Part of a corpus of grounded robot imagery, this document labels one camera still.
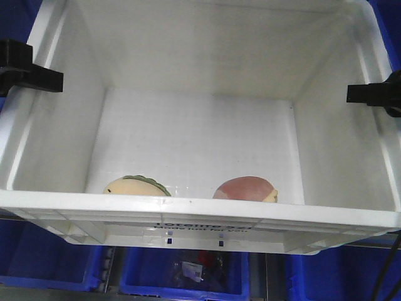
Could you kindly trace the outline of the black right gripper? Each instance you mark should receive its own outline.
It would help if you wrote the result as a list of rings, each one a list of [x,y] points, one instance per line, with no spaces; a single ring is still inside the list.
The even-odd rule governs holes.
[[[389,116],[400,118],[400,70],[392,72],[384,83],[349,85],[346,102],[384,107]]]

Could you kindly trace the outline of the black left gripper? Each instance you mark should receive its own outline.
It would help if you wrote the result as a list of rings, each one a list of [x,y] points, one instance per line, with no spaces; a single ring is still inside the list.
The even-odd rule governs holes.
[[[13,86],[60,93],[63,73],[33,64],[32,46],[1,40],[1,97],[7,97]]]

